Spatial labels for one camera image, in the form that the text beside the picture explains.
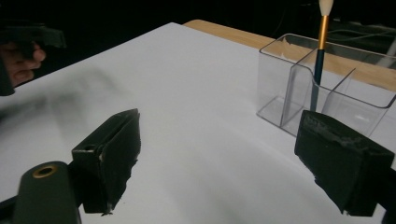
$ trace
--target brass ring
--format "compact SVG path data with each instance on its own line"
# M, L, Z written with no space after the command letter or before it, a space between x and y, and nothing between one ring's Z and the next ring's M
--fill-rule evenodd
M34 178L44 178L49 175L52 175L58 170L58 167L56 165L46 165L43 167L40 167L39 169L35 170L33 172L33 177Z

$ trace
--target paintbrush ferrule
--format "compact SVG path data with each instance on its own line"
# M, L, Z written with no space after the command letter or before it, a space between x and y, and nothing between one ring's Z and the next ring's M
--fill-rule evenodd
M318 38L319 49L325 49L328 26L329 26L329 16L322 16L320 23L320 30L319 30L319 38Z

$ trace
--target clear plastic organizer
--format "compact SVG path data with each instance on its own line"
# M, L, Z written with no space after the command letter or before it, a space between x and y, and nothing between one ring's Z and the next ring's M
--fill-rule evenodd
M316 88L317 112L370 137L396 99L396 58L327 43L319 85L317 46L287 34L260 50L257 115L295 136Z

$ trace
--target white table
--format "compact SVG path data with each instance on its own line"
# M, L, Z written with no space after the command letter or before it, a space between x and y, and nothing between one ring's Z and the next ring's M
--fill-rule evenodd
M0 99L0 200L21 175L138 108L142 148L114 215L82 223L380 223L342 215L256 113L259 52L169 23Z

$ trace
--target dark background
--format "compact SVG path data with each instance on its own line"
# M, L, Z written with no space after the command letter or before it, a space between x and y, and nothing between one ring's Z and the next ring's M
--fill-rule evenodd
M317 38L318 0L0 0L0 19L43 22L64 32L66 49L43 47L48 58L37 70L42 77L149 32L168 22L205 20L278 38L286 33ZM335 1L331 42L386 53L396 28L396 1ZM354 31L355 33L338 32ZM367 34L379 34L370 38Z

